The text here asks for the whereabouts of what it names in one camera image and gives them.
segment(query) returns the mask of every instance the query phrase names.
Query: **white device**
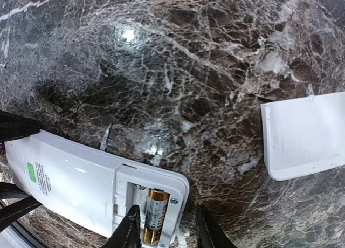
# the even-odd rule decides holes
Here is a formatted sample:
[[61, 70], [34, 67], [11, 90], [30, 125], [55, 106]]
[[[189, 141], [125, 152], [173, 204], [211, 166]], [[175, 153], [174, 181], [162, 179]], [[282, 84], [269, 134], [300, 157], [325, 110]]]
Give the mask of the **white device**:
[[112, 235], [134, 204], [140, 206], [144, 229], [148, 189], [163, 190], [170, 196], [159, 245], [169, 247], [174, 241], [189, 194], [183, 175], [43, 130], [8, 141], [5, 147], [14, 181], [21, 189], [51, 211], [105, 237]]
[[345, 164], [345, 92], [261, 105], [265, 164], [283, 181]]

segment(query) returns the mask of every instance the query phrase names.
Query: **green sticker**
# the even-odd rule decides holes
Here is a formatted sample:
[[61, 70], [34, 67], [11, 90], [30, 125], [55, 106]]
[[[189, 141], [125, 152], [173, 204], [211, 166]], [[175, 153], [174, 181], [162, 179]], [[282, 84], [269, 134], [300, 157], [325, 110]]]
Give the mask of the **green sticker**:
[[35, 169], [33, 165], [31, 163], [27, 163], [27, 167], [29, 168], [30, 180], [36, 183]]

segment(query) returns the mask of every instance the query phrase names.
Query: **marble countertop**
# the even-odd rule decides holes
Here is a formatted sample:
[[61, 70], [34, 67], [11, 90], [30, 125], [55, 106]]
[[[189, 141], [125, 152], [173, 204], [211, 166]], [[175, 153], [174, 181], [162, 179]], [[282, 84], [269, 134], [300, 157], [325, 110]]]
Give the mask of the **marble countertop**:
[[[112, 124], [107, 152], [184, 174], [175, 246], [196, 247], [195, 205], [205, 204], [238, 248], [341, 248], [344, 168], [270, 179], [259, 108], [345, 90], [344, 6], [0, 0], [0, 108], [96, 148]], [[44, 226], [54, 217], [27, 223], [38, 218], [52, 247], [99, 245], [63, 223], [57, 238]]]

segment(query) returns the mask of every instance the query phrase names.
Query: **battery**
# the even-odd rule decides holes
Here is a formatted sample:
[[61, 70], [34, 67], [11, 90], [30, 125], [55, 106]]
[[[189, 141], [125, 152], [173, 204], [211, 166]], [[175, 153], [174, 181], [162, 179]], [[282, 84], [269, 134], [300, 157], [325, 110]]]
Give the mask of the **battery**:
[[158, 189], [149, 189], [146, 205], [144, 242], [157, 245], [162, 233], [170, 194]]

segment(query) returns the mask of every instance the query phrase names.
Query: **marble surface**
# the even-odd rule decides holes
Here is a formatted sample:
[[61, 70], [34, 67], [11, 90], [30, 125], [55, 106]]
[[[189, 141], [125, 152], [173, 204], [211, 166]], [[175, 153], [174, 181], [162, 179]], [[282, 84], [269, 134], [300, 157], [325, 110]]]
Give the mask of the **marble surface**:
[[[196, 246], [194, 207], [205, 204], [238, 248], [344, 247], [345, 169], [271, 180], [259, 110], [345, 91], [344, 6], [0, 0], [0, 108], [96, 148], [111, 124], [107, 152], [183, 173], [176, 246]], [[81, 242], [59, 228], [60, 246]]]

